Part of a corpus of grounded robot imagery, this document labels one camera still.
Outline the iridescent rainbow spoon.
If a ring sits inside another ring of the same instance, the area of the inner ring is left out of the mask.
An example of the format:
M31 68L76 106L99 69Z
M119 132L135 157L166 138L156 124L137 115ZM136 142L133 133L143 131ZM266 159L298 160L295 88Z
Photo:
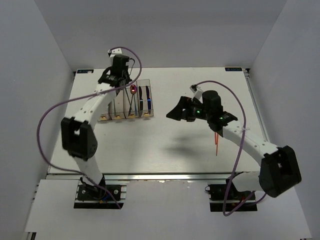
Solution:
M131 101L129 107L129 115L137 116L137 104L136 104L136 93L137 93L137 86L132 84L130 86L130 93L131 93Z

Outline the iridescent blue knife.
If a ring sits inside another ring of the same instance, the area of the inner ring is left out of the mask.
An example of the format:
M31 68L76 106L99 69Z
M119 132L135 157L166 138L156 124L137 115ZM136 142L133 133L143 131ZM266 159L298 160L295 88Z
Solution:
M146 97L147 97L147 107L148 107L148 114L151 114L151 110L152 110L152 102L151 102L151 98L150 98L150 90L149 87L146 86L145 87L146 90Z

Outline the black knife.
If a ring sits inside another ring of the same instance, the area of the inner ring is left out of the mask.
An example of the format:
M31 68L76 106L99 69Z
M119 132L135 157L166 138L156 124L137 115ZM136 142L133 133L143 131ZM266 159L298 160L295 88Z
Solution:
M144 100L143 100L143 92L142 87L138 87L138 93L139 93L139 117L143 114L143 108L144 108Z

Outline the orange chopstick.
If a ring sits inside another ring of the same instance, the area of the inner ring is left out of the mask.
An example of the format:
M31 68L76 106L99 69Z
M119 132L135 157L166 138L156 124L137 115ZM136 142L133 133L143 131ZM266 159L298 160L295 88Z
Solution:
M218 135L216 132L214 133L214 142L215 142L215 145L218 144Z
M219 134L217 134L217 145L215 145L215 155L218 156L218 151L219 151Z

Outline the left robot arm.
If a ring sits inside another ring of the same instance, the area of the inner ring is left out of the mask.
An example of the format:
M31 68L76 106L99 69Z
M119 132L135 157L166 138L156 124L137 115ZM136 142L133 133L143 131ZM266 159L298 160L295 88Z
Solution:
M64 117L61 121L62 147L84 174L84 182L90 185L88 193L96 200L105 196L106 187L100 184L103 174L95 159L98 141L94 129L105 107L119 94L120 90L116 88L131 81L129 61L128 56L114 55L111 66L106 68L99 78L93 96L89 97L72 117Z

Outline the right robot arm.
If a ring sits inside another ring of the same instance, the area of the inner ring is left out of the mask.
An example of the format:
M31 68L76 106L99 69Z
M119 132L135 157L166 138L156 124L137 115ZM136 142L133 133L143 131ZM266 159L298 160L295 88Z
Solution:
M216 91L208 90L201 96L201 100L182 96L166 117L187 122L205 120L212 131L241 147L258 163L259 171L238 173L233 177L225 187L229 198L236 200L246 191L265 192L276 198L302 181L291 147L279 147L246 130L236 116L223 109Z

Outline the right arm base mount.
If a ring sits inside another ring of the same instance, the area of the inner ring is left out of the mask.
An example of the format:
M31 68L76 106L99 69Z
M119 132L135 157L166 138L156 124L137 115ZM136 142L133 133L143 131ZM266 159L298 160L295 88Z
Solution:
M210 211L213 213L223 211L223 201L225 197L225 192L227 190L227 184L208 184L204 191L209 195L209 206ZM232 209L241 204L245 198L250 195L250 191L237 191L235 186L232 184L229 190L226 203L226 212L230 212ZM248 201L246 201L237 212L256 212L258 207L254 202L256 201L256 196L252 195Z

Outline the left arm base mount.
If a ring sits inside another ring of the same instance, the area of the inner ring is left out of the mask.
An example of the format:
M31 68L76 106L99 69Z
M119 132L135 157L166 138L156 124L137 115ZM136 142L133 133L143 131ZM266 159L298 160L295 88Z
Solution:
M96 209L96 210L119 210L123 207L126 199L127 186L125 184L106 184L105 188L113 195L116 202L109 193L104 190L94 191L79 180L74 198L74 209Z

